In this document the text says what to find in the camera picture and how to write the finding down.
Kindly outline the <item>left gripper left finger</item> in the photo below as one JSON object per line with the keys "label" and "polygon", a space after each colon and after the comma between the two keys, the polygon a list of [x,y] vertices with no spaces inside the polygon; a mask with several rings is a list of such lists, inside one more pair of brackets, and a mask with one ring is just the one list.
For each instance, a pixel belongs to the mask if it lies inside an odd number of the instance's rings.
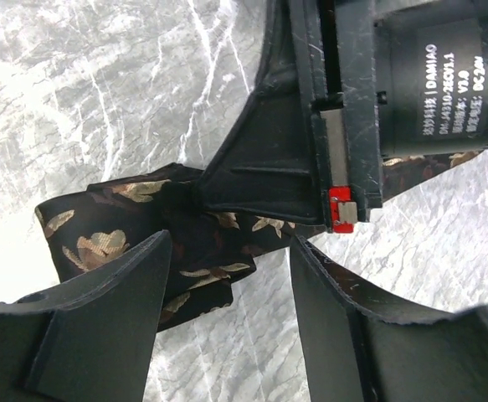
{"label": "left gripper left finger", "polygon": [[172,242],[158,232],[117,259],[0,302],[0,401],[140,401]]}

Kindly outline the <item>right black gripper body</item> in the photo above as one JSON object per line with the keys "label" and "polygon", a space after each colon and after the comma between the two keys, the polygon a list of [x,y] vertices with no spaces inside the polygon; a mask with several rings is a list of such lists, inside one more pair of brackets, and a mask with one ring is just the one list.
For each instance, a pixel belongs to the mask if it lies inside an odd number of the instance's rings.
{"label": "right black gripper body", "polygon": [[488,1],[292,1],[323,221],[382,207],[383,163],[488,150]]}

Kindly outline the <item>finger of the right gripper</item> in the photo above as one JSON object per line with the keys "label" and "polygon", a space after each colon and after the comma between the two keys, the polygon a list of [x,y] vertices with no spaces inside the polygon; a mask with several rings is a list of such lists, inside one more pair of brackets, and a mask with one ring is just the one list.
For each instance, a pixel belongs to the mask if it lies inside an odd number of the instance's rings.
{"label": "finger of the right gripper", "polygon": [[194,195],[210,211],[328,225],[328,96],[316,1],[269,1],[254,90]]}

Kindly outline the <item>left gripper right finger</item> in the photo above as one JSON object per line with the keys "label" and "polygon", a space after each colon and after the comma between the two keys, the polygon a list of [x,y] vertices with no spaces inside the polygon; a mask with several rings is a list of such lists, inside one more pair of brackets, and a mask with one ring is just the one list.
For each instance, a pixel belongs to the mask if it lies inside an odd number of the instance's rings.
{"label": "left gripper right finger", "polygon": [[488,401],[488,305],[419,305],[299,236],[290,276],[312,400]]}

